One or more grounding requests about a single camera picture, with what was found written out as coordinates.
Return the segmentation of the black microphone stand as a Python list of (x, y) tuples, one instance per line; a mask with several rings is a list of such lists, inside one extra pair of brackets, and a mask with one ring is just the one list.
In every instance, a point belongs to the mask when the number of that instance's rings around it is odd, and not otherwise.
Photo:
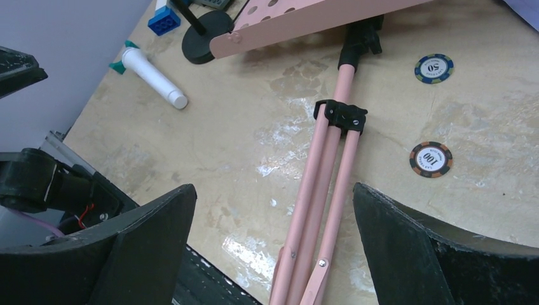
[(171, 3), (191, 25), (182, 40), (182, 52), (192, 64), (206, 64), (215, 57), (210, 51), (213, 38), (231, 32), (234, 27), (232, 18), (223, 11), (210, 11), (195, 17), (188, 6), (180, 0)]

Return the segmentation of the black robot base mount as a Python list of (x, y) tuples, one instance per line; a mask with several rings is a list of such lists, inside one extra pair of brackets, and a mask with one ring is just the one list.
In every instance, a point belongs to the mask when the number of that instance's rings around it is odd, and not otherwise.
[(197, 201), (183, 184), (138, 205), (98, 172), (26, 148), (1, 154), (1, 205), (33, 218), (49, 209), (42, 245), (1, 249), (2, 304), (256, 304), (187, 244)]

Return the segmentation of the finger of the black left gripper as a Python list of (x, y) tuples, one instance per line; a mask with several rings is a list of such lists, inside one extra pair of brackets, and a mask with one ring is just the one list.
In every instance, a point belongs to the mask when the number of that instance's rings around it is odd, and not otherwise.
[(1, 47), (1, 98), (20, 91), (48, 77), (30, 54)]

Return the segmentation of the white microphone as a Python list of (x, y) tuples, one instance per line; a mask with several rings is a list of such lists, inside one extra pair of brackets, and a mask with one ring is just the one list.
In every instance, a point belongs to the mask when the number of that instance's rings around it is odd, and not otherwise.
[(134, 47), (127, 47), (121, 56), (121, 63), (143, 79), (154, 91), (176, 109), (183, 109), (188, 104), (185, 94), (160, 72), (143, 54)]

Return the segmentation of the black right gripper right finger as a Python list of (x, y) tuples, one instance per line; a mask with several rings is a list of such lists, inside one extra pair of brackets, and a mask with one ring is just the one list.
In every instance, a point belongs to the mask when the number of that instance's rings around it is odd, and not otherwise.
[(380, 304), (537, 304), (538, 249), (473, 233), (356, 183), (353, 207)]

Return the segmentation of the pink music stand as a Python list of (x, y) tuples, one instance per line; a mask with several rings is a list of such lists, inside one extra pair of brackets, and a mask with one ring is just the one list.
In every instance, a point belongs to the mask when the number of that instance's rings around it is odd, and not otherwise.
[(233, 28), (213, 38), (215, 58), (339, 26), (345, 40), (334, 96), (315, 105), (315, 129), (285, 243), (275, 265), (270, 304), (320, 304), (366, 110), (348, 103), (362, 55), (381, 53), (386, 13), (415, 1), (247, 1)]

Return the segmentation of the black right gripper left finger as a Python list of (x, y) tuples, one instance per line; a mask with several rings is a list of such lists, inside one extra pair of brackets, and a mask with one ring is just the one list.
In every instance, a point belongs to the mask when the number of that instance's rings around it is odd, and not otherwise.
[(1, 250), (2, 304), (170, 304), (197, 193), (184, 184), (101, 224)]

